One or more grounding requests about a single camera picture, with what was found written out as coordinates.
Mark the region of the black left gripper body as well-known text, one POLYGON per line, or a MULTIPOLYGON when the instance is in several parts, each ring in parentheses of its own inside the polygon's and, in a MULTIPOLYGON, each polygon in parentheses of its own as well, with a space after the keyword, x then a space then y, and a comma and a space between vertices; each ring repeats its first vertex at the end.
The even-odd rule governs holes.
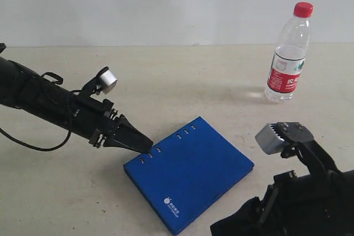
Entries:
POLYGON ((96 148, 101 147, 117 125, 118 111, 107 99, 102 102, 91 97, 71 93, 67 107, 72 133, 88 140, 96 148))

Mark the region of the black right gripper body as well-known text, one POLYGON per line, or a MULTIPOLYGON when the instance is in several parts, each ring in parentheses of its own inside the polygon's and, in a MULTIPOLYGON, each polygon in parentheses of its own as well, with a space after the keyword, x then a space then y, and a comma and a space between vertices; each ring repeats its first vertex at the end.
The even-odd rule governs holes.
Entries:
POLYGON ((297 178, 296 174, 279 174, 273 177, 262 199, 253 197, 231 216, 210 226, 212 235, 288 235, 282 225, 277 197, 287 181, 297 178))

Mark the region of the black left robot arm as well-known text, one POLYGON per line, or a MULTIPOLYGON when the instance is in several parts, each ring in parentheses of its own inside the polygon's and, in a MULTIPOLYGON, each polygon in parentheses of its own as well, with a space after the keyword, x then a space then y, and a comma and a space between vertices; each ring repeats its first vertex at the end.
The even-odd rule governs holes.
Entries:
POLYGON ((1 104, 24 110, 68 130, 97 148, 118 147, 142 154, 150 152, 153 142, 118 115, 113 102, 92 98, 109 93, 117 78, 106 66, 82 89, 61 87, 63 78, 52 72, 39 75, 11 60, 1 58, 1 104))

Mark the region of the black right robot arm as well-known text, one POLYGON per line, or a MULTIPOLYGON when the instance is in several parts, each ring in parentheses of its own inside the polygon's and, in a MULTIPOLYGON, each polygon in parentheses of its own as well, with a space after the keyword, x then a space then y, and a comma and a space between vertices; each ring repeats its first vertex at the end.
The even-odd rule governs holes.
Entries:
POLYGON ((212 235, 353 235, 353 171, 340 171, 314 140, 294 150, 310 173, 275 175, 263 198, 212 224, 212 235))

